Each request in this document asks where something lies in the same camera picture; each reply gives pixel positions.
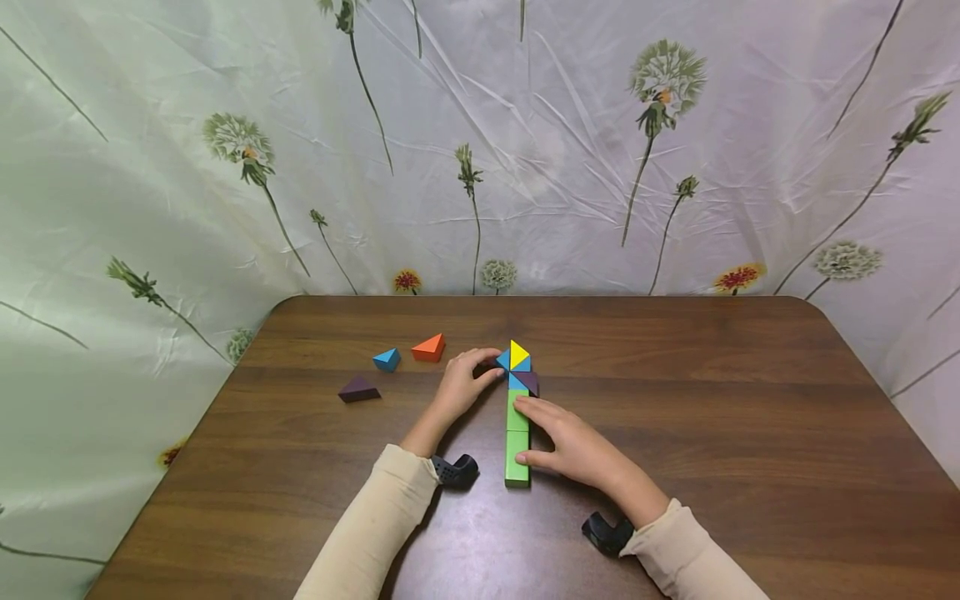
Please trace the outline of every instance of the curtain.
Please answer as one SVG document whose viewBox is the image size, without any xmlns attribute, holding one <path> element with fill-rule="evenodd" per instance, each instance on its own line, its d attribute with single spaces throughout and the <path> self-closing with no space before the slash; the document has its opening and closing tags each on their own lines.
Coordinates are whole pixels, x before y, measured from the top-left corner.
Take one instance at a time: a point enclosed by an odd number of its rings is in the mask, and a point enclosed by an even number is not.
<svg viewBox="0 0 960 600">
<path fill-rule="evenodd" d="M 949 0 L 0 4 L 0 596 L 83 596 L 300 294 L 797 297 L 960 481 L 958 26 Z"/>
</svg>

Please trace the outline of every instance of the blue triangular block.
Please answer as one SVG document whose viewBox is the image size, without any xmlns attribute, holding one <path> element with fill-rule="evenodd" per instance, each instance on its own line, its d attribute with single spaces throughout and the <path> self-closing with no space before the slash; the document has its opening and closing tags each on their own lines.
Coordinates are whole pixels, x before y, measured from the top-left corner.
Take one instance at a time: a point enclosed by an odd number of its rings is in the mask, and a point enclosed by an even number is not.
<svg viewBox="0 0 960 600">
<path fill-rule="evenodd" d="M 529 395 L 530 390 L 527 389 L 527 386 L 523 385 L 519 379 L 514 377 L 513 373 L 510 373 L 510 382 L 507 387 L 508 390 L 520 390 L 524 394 Z"/>
<path fill-rule="evenodd" d="M 510 370 L 510 350 L 503 350 L 503 354 L 496 357 L 496 364 L 503 367 L 504 371 Z"/>
<path fill-rule="evenodd" d="M 373 363 L 381 371 L 394 372 L 396 365 L 400 363 L 400 353 L 396 351 L 396 348 L 391 348 L 382 354 L 374 356 Z"/>
<path fill-rule="evenodd" d="M 513 368 L 514 371 L 531 371 L 530 369 L 530 357 L 527 356 L 520 361 L 520 364 Z"/>
</svg>

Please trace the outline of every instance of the green rectangular block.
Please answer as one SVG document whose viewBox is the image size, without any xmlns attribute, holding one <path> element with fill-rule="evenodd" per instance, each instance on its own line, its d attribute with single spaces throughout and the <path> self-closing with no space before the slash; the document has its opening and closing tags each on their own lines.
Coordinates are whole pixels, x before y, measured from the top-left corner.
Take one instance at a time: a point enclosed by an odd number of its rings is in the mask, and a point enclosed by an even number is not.
<svg viewBox="0 0 960 600">
<path fill-rule="evenodd" d="M 507 431 L 530 431 L 530 420 L 514 408 L 514 400 L 516 400 L 516 397 L 526 395 L 527 392 L 523 390 L 510 390 L 507 392 Z"/>
<path fill-rule="evenodd" d="M 530 433 L 527 431 L 507 432 L 507 451 L 504 453 L 503 483 L 508 488 L 529 488 L 530 468 L 521 465 L 514 457 L 518 452 L 530 449 Z"/>
</svg>

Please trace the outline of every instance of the black clip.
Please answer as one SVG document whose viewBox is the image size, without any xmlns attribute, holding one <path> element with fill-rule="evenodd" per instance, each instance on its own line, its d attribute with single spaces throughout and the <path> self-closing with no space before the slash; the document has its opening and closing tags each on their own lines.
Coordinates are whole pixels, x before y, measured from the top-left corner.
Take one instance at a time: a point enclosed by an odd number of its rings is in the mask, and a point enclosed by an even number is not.
<svg viewBox="0 0 960 600">
<path fill-rule="evenodd" d="M 461 456 L 453 465 L 437 455 L 434 455 L 430 461 L 433 463 L 433 469 L 437 471 L 440 484 L 454 490 L 469 488 L 480 475 L 480 466 L 469 454 Z"/>
<path fill-rule="evenodd" d="M 600 513 L 593 513 L 584 521 L 580 531 L 584 532 L 590 543 L 596 546 L 601 553 L 606 556 L 618 557 L 620 550 L 623 550 L 630 538 L 634 536 L 634 524 L 629 519 L 624 518 L 614 528 L 600 516 Z"/>
</svg>

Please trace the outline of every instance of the beige sleeve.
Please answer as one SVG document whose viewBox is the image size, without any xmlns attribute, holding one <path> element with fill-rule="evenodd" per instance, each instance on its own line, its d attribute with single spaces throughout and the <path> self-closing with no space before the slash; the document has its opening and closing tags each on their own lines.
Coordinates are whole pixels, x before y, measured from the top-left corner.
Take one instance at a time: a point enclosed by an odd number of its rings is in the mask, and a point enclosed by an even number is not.
<svg viewBox="0 0 960 600">
<path fill-rule="evenodd" d="M 376 600 L 437 489 L 430 461 L 389 444 L 307 572 L 294 600 Z"/>
<path fill-rule="evenodd" d="M 767 600 L 754 580 L 676 499 L 634 532 L 620 556 L 636 555 L 663 595 L 674 600 Z"/>
</svg>

